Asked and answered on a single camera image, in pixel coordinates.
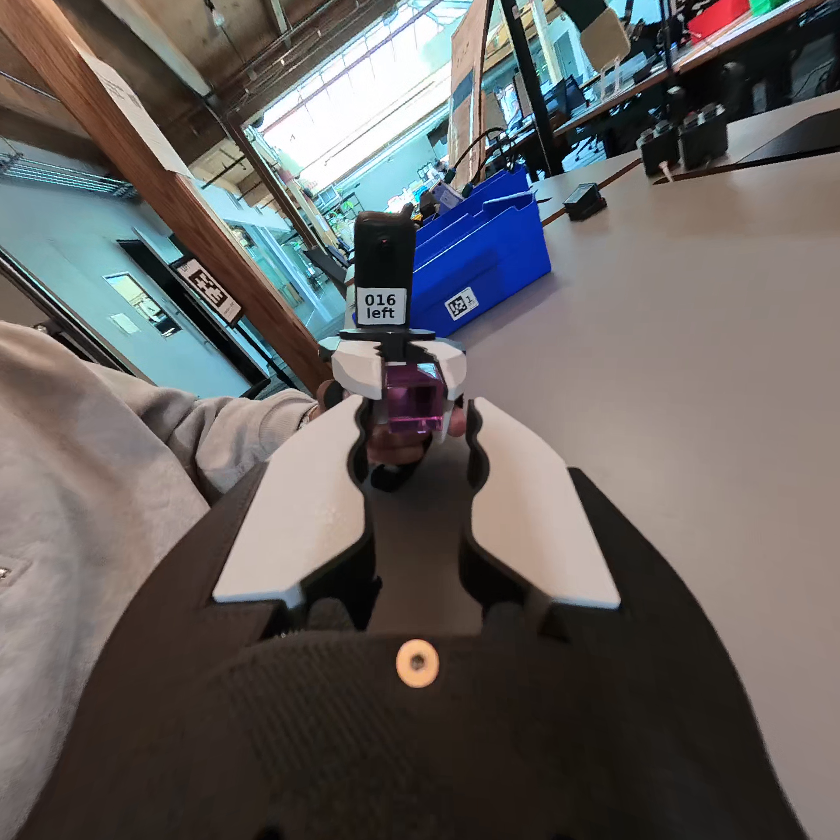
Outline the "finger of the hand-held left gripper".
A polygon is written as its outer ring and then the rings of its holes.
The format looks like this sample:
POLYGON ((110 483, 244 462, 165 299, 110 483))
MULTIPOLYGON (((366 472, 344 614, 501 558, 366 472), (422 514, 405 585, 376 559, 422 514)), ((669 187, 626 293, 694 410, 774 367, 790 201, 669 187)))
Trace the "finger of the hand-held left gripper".
POLYGON ((466 420, 464 392, 467 377, 465 347, 460 343, 421 343, 420 348, 434 358, 444 381, 444 414, 442 429, 432 434, 433 440, 459 436, 461 421, 466 420))
POLYGON ((348 393, 372 401, 383 397, 384 364, 380 343, 367 340, 340 339, 331 357, 336 382, 348 393))

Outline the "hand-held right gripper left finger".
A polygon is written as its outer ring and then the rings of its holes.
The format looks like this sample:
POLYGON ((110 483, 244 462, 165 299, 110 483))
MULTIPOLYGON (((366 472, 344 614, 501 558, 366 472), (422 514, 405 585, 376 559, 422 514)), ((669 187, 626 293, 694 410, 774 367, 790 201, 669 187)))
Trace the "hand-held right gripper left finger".
POLYGON ((267 461, 213 601, 305 608, 364 599, 378 581, 362 490, 367 401, 352 395, 293 435, 267 461))

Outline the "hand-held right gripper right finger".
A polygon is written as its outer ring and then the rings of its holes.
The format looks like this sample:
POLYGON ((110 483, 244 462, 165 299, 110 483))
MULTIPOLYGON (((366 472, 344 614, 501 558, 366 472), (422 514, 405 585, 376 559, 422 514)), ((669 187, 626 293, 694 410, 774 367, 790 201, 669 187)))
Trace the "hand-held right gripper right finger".
POLYGON ((618 607, 621 596, 564 461, 483 397, 469 402, 461 583, 481 606, 618 607))

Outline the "purple transparent cube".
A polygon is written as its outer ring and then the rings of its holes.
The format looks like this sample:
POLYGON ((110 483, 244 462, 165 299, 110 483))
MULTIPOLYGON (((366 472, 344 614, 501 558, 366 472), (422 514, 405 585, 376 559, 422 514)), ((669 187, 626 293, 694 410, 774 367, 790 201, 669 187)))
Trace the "purple transparent cube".
POLYGON ((435 362, 387 363, 384 385, 391 434, 434 434, 443 430, 445 382, 435 362))

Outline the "blue plastic bin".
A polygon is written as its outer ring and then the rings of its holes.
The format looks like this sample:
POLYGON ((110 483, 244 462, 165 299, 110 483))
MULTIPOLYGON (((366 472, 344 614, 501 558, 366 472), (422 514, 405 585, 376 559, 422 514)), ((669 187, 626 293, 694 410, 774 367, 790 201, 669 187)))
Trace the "blue plastic bin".
POLYGON ((445 338, 550 270, 526 171, 501 171, 416 232, 410 325, 445 338))

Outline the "person's left hand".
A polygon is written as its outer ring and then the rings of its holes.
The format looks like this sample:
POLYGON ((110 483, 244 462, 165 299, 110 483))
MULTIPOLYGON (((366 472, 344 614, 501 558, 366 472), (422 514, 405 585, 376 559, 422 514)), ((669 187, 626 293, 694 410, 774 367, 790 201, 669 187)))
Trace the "person's left hand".
MULTIPOLYGON (((320 384, 316 393, 317 404, 307 414, 308 423, 329 410, 327 394, 336 385, 335 380, 327 380, 320 384)), ((448 423, 448 435, 453 438, 463 437, 466 433, 467 418, 462 405, 456 404, 448 423)), ((393 434, 386 424, 368 424, 366 438, 366 453, 371 466, 409 466, 423 460, 428 446, 433 442, 429 433, 400 433, 393 434)))

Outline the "black white marker sign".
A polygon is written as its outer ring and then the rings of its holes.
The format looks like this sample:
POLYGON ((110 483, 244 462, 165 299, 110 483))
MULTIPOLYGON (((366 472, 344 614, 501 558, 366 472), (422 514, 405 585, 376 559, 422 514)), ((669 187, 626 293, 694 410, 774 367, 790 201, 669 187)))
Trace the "black white marker sign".
POLYGON ((198 259, 183 258, 171 264, 171 268, 227 326, 235 326, 238 323, 244 313, 243 308, 198 259))

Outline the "leaning brown board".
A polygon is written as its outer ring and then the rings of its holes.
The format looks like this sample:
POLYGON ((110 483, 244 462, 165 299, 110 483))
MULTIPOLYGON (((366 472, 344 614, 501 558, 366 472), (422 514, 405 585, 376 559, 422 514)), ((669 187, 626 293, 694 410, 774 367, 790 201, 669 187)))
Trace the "leaning brown board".
POLYGON ((516 60, 501 2, 471 2, 451 36, 448 166, 462 191, 483 177, 489 131, 505 126, 496 94, 512 79, 516 60))

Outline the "small black box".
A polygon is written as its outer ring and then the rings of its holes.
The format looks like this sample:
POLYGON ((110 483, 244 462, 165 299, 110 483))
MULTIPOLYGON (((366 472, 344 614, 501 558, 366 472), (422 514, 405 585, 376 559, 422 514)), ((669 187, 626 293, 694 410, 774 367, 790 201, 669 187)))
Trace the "small black box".
POLYGON ((583 222, 605 210, 606 207, 606 199, 595 182, 579 184, 563 200, 565 215, 572 222, 583 222))

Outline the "black metal pole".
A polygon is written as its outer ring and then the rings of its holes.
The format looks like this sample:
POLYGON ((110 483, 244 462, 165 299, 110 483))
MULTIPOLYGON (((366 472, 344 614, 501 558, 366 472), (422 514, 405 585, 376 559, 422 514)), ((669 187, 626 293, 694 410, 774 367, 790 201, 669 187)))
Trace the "black metal pole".
POLYGON ((539 140, 544 170, 547 176, 559 175, 563 171, 563 158, 554 142, 549 112, 541 91, 539 76, 533 63, 520 9, 515 1, 500 1, 500 7, 508 27, 519 73, 531 105, 534 130, 539 140))

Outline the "person's grey sweatshirt torso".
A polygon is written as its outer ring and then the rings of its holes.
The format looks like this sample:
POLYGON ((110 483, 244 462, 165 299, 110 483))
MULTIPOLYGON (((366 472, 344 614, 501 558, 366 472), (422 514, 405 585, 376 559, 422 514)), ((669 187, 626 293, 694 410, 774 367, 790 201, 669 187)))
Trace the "person's grey sweatshirt torso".
POLYGON ((2 323, 2 838, 45 786, 123 610, 212 504, 134 412, 152 386, 2 323))

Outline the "white paper notice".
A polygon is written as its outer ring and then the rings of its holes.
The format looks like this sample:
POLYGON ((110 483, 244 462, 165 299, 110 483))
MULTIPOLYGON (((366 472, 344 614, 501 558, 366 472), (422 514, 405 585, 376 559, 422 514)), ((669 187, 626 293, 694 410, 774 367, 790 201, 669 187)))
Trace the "white paper notice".
POLYGON ((97 76, 111 100, 114 101, 163 168, 168 172, 192 179, 193 175, 181 156, 175 151, 170 141, 166 139, 159 126, 147 113, 140 99, 119 73, 85 49, 80 51, 80 56, 97 76))

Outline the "small tan black cardboard sign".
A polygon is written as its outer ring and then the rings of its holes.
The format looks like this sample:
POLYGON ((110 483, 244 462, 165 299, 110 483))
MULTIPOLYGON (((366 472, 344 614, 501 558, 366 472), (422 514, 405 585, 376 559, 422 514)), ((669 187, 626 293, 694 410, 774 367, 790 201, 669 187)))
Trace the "small tan black cardboard sign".
POLYGON ((621 19, 604 1, 556 1, 578 29, 581 47, 595 71, 619 64, 631 44, 621 19))

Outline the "long wooden workbench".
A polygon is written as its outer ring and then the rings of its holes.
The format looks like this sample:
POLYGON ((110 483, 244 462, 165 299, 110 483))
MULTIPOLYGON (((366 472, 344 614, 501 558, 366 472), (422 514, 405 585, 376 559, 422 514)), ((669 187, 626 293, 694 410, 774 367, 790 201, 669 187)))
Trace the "long wooden workbench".
MULTIPOLYGON (((743 14, 717 33, 708 38, 702 38, 699 44, 683 50, 676 59, 673 59, 674 74, 675 76, 685 75, 687 72, 721 58, 733 49, 744 46, 777 27, 790 22, 799 22, 804 15, 825 4, 826 2, 823 1, 790 1, 760 16, 752 16, 751 13, 743 14)), ((660 62, 645 79, 638 83, 632 82, 632 80, 625 81, 612 95, 602 101, 593 103, 589 108, 566 122, 553 126, 554 136, 564 135, 579 129, 647 89, 665 83, 668 77, 665 64, 660 62)))

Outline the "wooden post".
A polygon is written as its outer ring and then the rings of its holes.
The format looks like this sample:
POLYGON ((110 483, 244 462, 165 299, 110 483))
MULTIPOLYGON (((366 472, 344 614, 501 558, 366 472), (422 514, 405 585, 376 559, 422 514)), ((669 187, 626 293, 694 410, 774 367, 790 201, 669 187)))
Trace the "wooden post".
POLYGON ((80 56, 89 50, 55 2, 1 2, 3 35, 99 149, 201 264, 230 291, 310 392, 331 379, 310 332, 246 255, 193 179, 163 168, 80 56))

